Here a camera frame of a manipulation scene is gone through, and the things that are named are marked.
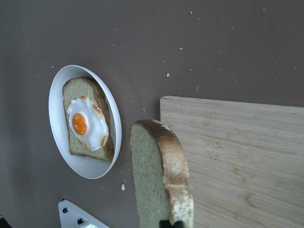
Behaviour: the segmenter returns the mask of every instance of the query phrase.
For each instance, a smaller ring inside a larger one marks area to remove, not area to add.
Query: slice of bread
[[[140,228],[159,228],[170,219],[193,227],[193,198],[184,150],[169,127],[141,120],[130,131],[132,169]]]
[[[109,127],[109,131],[111,131],[109,107],[105,101],[105,94],[101,89],[100,85],[92,78],[72,78],[64,84],[62,88],[62,94],[63,106],[66,116],[66,126],[68,128],[68,142],[70,147],[70,153],[72,155],[89,156],[100,160],[111,161],[114,156],[114,145],[111,137],[111,132],[109,132],[109,138],[104,147],[96,151],[90,151],[85,148],[81,144],[81,142],[75,137],[74,133],[69,127],[68,122],[69,115],[67,113],[67,109],[71,103],[71,100],[76,100],[84,95],[87,96],[90,101],[92,101],[102,110],[106,124]]]

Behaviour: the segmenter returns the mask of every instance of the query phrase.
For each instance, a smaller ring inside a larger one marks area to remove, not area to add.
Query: black clip
[[[177,221],[171,226],[169,220],[160,221],[160,228],[184,228],[184,223],[182,221]]]

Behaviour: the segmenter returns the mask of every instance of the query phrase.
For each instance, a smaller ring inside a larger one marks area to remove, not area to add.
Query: metal bracket
[[[58,203],[61,228],[109,228],[73,203]]]

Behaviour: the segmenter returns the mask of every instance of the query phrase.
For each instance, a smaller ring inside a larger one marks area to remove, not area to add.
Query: fried egg
[[[95,151],[106,144],[109,128],[105,122],[105,116],[87,96],[72,100],[67,113],[69,127],[84,147]]]

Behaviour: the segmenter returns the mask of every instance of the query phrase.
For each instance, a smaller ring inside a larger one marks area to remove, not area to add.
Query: bread crust
[[[189,192],[189,170],[185,152],[176,135],[161,122],[140,120],[139,124],[156,141],[162,157],[163,183],[169,195],[170,223],[182,220],[185,228],[193,227],[193,198]]]
[[[63,96],[65,97],[66,89],[69,87],[69,84],[74,83],[75,80],[83,81],[84,83],[87,83],[87,84],[89,84],[90,87],[92,87],[93,93],[94,93],[94,99],[95,99],[98,107],[103,112],[106,124],[109,127],[109,133],[110,133],[110,130],[111,130],[111,127],[110,127],[110,111],[109,111],[108,104],[105,101],[105,93],[101,89],[100,85],[94,79],[88,78],[88,77],[77,77],[77,78],[70,79],[69,81],[67,81],[64,84],[64,86],[62,88]],[[69,128],[67,108],[68,108],[68,106],[64,105],[66,124],[67,124],[67,127]],[[70,133],[70,131],[68,131],[68,137],[69,137],[69,142],[70,142],[72,140],[72,137],[73,137],[73,135]],[[94,156],[93,153],[90,153],[90,152],[88,152],[88,153],[76,152],[76,151],[71,150],[71,148],[70,148],[70,153],[73,154],[73,155],[90,156],[92,158],[100,159],[98,156]],[[114,144],[113,144],[111,134],[109,134],[108,140],[107,140],[107,142],[104,146],[104,155],[105,155],[105,160],[107,160],[107,161],[110,161],[114,156]]]

